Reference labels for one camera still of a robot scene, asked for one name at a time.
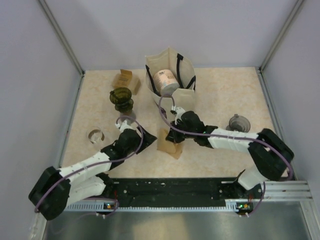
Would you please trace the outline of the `olive green coffee dripper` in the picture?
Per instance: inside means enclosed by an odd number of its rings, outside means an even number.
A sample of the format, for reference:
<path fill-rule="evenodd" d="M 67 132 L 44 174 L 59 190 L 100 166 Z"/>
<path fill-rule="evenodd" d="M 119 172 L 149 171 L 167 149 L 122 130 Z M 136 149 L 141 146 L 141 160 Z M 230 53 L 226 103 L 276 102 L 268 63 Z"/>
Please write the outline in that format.
<path fill-rule="evenodd" d="M 129 112 L 133 109 L 134 101 L 129 88 L 118 87 L 109 93 L 109 100 L 114 104 L 116 111 L 120 113 Z"/>

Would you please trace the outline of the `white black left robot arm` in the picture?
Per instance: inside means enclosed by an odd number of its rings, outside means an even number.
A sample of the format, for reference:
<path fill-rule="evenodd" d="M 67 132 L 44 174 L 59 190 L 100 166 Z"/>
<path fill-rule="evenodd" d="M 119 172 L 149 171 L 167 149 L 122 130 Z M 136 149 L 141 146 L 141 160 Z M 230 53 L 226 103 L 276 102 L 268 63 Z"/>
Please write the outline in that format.
<path fill-rule="evenodd" d="M 86 198 L 109 198 L 114 187 L 106 172 L 130 156 L 139 154 L 157 140 L 143 127 L 124 129 L 117 140 L 93 156 L 68 167 L 46 168 L 28 195 L 47 221 L 57 218 L 67 206 Z"/>

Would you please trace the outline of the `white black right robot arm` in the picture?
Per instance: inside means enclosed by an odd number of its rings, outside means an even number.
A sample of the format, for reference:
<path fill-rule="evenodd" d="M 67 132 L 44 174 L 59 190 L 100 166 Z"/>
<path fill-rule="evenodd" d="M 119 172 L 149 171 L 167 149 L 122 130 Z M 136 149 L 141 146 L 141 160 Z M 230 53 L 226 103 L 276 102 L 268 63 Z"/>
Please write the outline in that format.
<path fill-rule="evenodd" d="M 286 169 L 291 169 L 293 151 L 269 128 L 258 133 L 231 131 L 204 124 L 194 111 L 181 107 L 171 110 L 175 119 L 170 122 L 167 141 L 178 144 L 193 139 L 199 146 L 227 149 L 249 154 L 253 166 L 242 171 L 233 185 L 233 192 L 245 198 L 252 188 L 267 180 L 279 181 Z"/>

